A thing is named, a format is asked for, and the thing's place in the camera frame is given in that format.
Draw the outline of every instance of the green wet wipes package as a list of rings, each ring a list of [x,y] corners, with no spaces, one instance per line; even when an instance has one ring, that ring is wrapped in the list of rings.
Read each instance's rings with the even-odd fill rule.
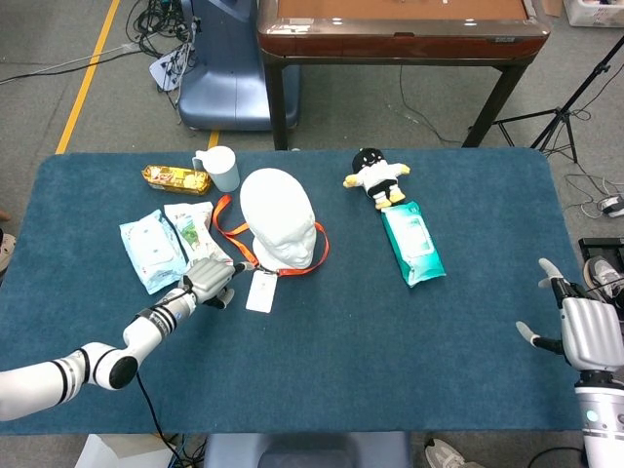
[[[416,202],[384,208],[381,218],[408,286],[446,276]]]

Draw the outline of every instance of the yellow floor line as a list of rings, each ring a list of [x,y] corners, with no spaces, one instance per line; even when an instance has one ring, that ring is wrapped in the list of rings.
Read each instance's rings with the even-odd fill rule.
[[[211,137],[208,140],[208,149],[218,145],[218,130],[211,131]]]
[[[108,8],[108,13],[106,14],[106,18],[104,20],[104,24],[101,27],[101,32],[99,33],[99,38],[97,39],[96,48],[94,49],[94,56],[89,61],[91,63],[98,63],[99,54],[104,49],[104,44],[106,43],[106,38],[108,37],[108,32],[110,31],[110,26],[113,23],[113,19],[115,18],[115,13],[117,12],[117,7],[119,6],[120,0],[112,0],[110,7]],[[57,154],[64,153],[67,149],[67,145],[69,144],[69,139],[71,138],[71,134],[74,131],[74,127],[76,126],[76,122],[78,120],[78,116],[80,115],[80,111],[82,110],[82,105],[85,103],[85,99],[87,98],[87,92],[89,91],[89,87],[91,86],[91,82],[94,79],[94,75],[96,74],[97,65],[90,66],[87,68],[85,72],[85,78],[82,80],[82,85],[80,86],[80,90],[78,91],[78,96],[76,96],[76,100],[74,101],[74,106],[71,108],[71,112],[69,113],[69,118],[67,119],[67,123],[65,124],[65,130],[62,131],[62,135],[60,136],[60,141],[57,146]]]

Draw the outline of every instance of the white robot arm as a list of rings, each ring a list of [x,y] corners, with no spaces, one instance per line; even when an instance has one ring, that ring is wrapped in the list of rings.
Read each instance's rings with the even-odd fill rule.
[[[524,322],[520,334],[531,345],[564,355],[580,371],[574,385],[583,417],[583,439],[590,468],[621,468],[624,460],[624,385],[613,373],[624,367],[624,343],[617,312],[567,281],[549,260],[539,264],[548,278],[562,319],[562,339],[544,338]]]
[[[126,327],[125,349],[89,343],[64,358],[0,372],[0,420],[68,402],[85,383],[108,390],[124,388],[149,353],[191,316],[198,303],[224,308],[234,296],[226,285],[246,269],[251,265],[230,266],[208,259],[196,262],[175,289],[139,312]]]

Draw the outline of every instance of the table leg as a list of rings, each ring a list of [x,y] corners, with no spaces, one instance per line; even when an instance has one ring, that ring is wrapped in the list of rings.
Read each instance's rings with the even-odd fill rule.
[[[498,112],[500,112],[500,109],[503,108],[503,105],[505,105],[507,98],[514,91],[514,88],[516,88],[516,85],[522,78],[527,67],[528,65],[501,67],[502,74],[487,98],[484,108],[481,109],[481,113],[479,117],[477,117],[475,125],[470,129],[470,133],[464,140],[462,144],[464,148],[474,148],[481,144],[492,122],[498,115]]]
[[[266,95],[269,100],[271,114],[271,128],[273,129],[273,144],[275,149],[289,149],[288,129],[286,128],[286,99],[284,97],[284,81],[282,65],[264,64],[264,79],[266,81]]]

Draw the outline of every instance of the table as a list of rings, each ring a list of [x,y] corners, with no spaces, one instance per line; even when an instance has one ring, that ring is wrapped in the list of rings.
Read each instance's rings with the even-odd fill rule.
[[[259,0],[275,149],[288,149],[282,72],[290,64],[493,66],[501,75],[463,142],[479,146],[550,27],[541,0]]]
[[[554,297],[537,287],[538,258],[579,279],[543,156],[385,151],[389,162],[411,166],[401,187],[420,204],[448,273],[410,289],[371,200],[341,185],[355,152],[238,153],[242,178],[276,167],[302,183],[331,253],[314,273],[280,279],[269,315],[245,310],[251,275],[237,277],[226,310],[200,307],[147,358],[141,375],[163,430],[579,427],[576,373],[528,346],[514,326],[560,332]],[[206,200],[154,190],[140,175],[147,164],[190,167],[191,156],[69,154],[42,164],[0,288],[0,370],[90,341],[123,346],[123,328],[160,294],[145,292],[118,226],[164,204]],[[242,221],[233,196],[225,228]],[[218,197],[213,189],[207,196]],[[65,405],[0,424],[5,434],[149,432],[135,382],[119,392],[86,385]]]

